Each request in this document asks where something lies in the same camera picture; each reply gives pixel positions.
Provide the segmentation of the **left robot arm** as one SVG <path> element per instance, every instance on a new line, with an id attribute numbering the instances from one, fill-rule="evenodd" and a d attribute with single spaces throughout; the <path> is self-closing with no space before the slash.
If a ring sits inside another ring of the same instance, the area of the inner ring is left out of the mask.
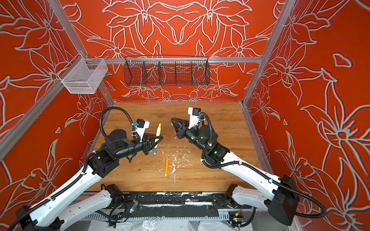
<path id="1" fill-rule="evenodd" d="M 129 140 L 125 130 L 118 129 L 106 134 L 103 126 L 104 115 L 111 110 L 123 112 L 129 120 L 133 140 Z M 119 161 L 132 160 L 137 153 L 148 155 L 162 140 L 161 135 L 146 133 L 150 123 L 138 119 L 136 122 L 120 107 L 108 107 L 99 118 L 99 129 L 105 139 L 98 151 L 88 154 L 82 168 L 60 188 L 33 206 L 23 206 L 17 212 L 17 219 L 8 230 L 21 225 L 24 231 L 64 231 L 85 216 L 103 208 L 118 207 L 123 203 L 122 192 L 116 185 L 72 205 L 86 189 L 102 180 L 119 166 Z"/>

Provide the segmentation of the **orange marker pen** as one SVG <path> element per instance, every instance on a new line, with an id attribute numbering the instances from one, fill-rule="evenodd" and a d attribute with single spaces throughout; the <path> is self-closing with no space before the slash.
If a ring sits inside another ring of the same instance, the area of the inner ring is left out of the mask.
<path id="1" fill-rule="evenodd" d="M 166 162 L 165 162 L 165 172 L 164 175 L 168 176 L 168 169 L 169 169 L 169 157 L 166 157 Z"/>

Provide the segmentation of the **yellow marker pen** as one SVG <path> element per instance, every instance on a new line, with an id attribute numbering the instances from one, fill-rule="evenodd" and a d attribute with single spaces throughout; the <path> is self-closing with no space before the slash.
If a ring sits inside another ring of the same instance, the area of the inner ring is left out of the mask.
<path id="1" fill-rule="evenodd" d="M 161 123 L 159 123 L 157 127 L 156 136 L 160 136 L 160 134 L 161 134 Z"/>

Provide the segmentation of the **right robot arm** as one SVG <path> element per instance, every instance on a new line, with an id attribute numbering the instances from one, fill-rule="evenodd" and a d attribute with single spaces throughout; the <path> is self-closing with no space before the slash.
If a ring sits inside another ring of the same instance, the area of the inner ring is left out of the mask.
<path id="1" fill-rule="evenodd" d="M 291 177 L 267 173 L 220 144 L 209 116 L 199 108 L 191 108 L 189 120 L 173 117 L 171 124 L 178 139 L 186 138 L 202 151 L 201 161 L 207 168 L 229 172 L 258 190 L 248 194 L 243 187 L 231 185 L 226 195 L 233 207 L 248 205 L 262 209 L 286 226 L 292 224 L 295 216 L 317 219 L 327 215 L 325 206 L 299 191 Z"/>

